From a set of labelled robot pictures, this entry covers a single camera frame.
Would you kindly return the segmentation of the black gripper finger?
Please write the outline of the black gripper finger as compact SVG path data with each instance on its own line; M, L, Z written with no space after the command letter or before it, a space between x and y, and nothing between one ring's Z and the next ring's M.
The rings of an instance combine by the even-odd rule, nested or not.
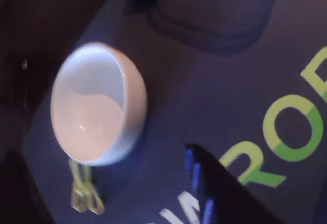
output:
M281 223L202 146L186 144L185 168L201 223Z

